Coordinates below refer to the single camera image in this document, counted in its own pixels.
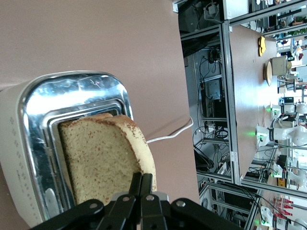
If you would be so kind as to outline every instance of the white power cord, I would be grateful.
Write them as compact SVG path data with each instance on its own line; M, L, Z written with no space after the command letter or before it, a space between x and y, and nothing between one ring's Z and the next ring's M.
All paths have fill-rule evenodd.
M160 137L160 138L154 138L154 139L151 139L151 140L146 141L146 143L149 144L149 143L151 143L151 142L158 141L158 140L164 140L164 139L175 138L175 137L177 137L180 133L182 133L184 130L186 130L186 129L188 129L188 128L190 128L190 127L192 127L192 126L194 125L194 122L193 122L192 117L190 117L190 121L192 122L190 125L181 128L181 129L178 130L178 132L175 133L174 135L165 136L165 137Z

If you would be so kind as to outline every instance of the bread slice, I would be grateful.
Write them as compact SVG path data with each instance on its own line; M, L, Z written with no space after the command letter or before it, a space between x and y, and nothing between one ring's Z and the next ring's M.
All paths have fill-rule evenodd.
M99 199L129 190L134 173L151 173L154 159L138 126L127 116L100 114L62 123L59 131L75 201Z

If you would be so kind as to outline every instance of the round plate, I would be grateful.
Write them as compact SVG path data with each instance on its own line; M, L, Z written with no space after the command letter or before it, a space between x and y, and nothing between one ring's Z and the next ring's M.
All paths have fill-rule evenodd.
M265 68L265 71L264 71L264 78L265 80L267 81L267 84L269 86L271 86L272 84L272 65L271 65L271 62L269 61L268 64L267 64L267 67Z

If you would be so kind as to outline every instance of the toaster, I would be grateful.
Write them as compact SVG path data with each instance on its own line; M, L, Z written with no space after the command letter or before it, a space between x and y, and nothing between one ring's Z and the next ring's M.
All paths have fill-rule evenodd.
M0 162L30 227L75 206L58 125L105 112L133 119L125 87L104 72L48 74L0 92Z

